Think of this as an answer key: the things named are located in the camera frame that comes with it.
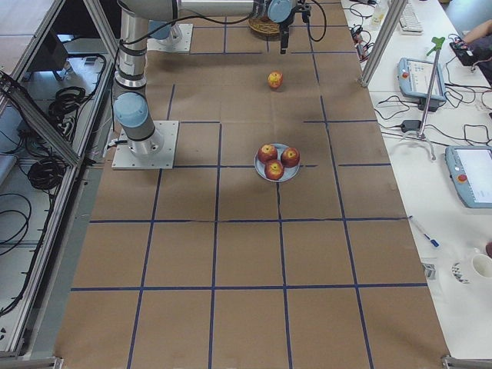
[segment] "screen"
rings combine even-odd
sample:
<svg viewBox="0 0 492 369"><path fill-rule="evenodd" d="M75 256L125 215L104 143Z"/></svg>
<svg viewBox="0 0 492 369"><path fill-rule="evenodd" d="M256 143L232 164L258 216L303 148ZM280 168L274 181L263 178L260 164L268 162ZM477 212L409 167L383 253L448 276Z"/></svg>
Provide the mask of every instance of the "screen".
<svg viewBox="0 0 492 369"><path fill-rule="evenodd" d="M492 202L492 151L457 149L476 202Z"/></svg>
<svg viewBox="0 0 492 369"><path fill-rule="evenodd" d="M408 70L411 76L412 91L420 92L427 95L429 89L429 82L432 75L431 63L423 63L422 61L409 60ZM437 80L437 73L434 79L434 86L432 87L432 95L442 95L440 91L439 82Z"/></svg>

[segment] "basket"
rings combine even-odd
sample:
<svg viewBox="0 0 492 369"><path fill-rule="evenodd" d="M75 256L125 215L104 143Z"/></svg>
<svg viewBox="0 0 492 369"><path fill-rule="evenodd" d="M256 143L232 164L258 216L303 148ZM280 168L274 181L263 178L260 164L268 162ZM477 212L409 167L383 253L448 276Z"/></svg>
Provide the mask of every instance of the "basket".
<svg viewBox="0 0 492 369"><path fill-rule="evenodd" d="M260 36L279 36L278 23L271 21L268 17L248 19L250 28Z"/></svg>

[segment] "plate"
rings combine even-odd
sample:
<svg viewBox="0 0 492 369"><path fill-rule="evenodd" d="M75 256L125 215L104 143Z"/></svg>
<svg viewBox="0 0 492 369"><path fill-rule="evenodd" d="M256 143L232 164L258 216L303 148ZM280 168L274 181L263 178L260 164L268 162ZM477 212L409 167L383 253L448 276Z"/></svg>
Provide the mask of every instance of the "plate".
<svg viewBox="0 0 492 369"><path fill-rule="evenodd" d="M288 148L287 145L284 145L284 144L272 144L273 146L276 147L277 149L277 152L278 152L278 155L277 155L277 159L280 160L280 156L282 155L282 152L284 152L284 150L286 148ZM282 175L282 177L278 180L274 180L274 179L268 179L266 175L264 175L264 164L258 160L258 154L256 154L254 156L254 168L256 169L256 171L258 172L258 174L266 179L267 181L270 181L270 182L285 182L285 181L288 181L289 179L291 179L292 177L294 177L298 171L299 171L299 164L297 164L295 167L292 167L292 168L286 168L284 167L284 175Z"/></svg>

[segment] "red apple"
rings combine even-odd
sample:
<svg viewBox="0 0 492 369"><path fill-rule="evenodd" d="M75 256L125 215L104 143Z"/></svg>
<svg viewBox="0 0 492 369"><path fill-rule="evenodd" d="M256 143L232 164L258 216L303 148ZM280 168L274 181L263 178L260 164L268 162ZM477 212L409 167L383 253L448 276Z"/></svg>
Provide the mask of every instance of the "red apple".
<svg viewBox="0 0 492 369"><path fill-rule="evenodd" d="M257 156L259 161L267 164L267 161L277 159L278 151L273 144L265 144L259 148Z"/></svg>
<svg viewBox="0 0 492 369"><path fill-rule="evenodd" d="M284 80L284 75L280 71L273 71L268 75L268 85L274 90L279 88Z"/></svg>
<svg viewBox="0 0 492 369"><path fill-rule="evenodd" d="M270 160L264 165L264 175L272 181L278 181L284 175L284 166L280 160Z"/></svg>
<svg viewBox="0 0 492 369"><path fill-rule="evenodd" d="M299 154L299 150L296 148L286 148L284 152L282 152L280 160L286 168L293 168L299 164L301 154Z"/></svg>

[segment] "cup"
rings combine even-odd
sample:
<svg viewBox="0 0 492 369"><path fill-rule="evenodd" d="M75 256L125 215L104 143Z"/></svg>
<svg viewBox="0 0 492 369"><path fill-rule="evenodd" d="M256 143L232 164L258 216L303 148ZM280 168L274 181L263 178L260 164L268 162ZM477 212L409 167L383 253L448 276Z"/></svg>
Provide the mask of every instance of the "cup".
<svg viewBox="0 0 492 369"><path fill-rule="evenodd" d="M484 254L474 252L464 261L453 264L451 268L453 276L461 283L492 284L492 258Z"/></svg>

